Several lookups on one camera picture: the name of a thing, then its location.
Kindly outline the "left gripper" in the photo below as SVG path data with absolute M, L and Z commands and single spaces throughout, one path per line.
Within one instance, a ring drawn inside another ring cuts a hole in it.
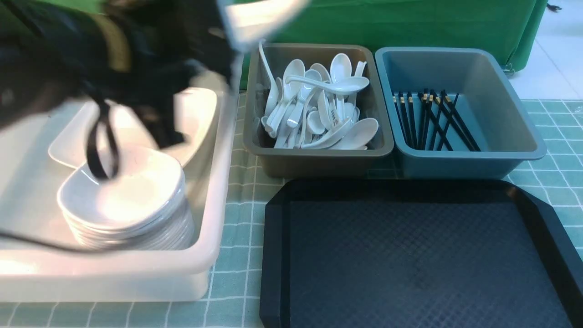
M 232 87 L 236 50 L 218 0 L 107 0 L 105 12 L 130 27 L 146 65 L 132 108 L 159 148 L 185 142 L 175 126 L 174 95 L 207 69 Z

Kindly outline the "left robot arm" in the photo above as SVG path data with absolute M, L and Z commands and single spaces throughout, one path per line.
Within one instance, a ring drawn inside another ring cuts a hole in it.
M 1 126 L 69 98 L 131 108 L 160 149 L 185 142 L 174 96 L 204 69 L 231 85 L 236 50 L 215 0 L 102 0 L 101 11 L 1 2 Z

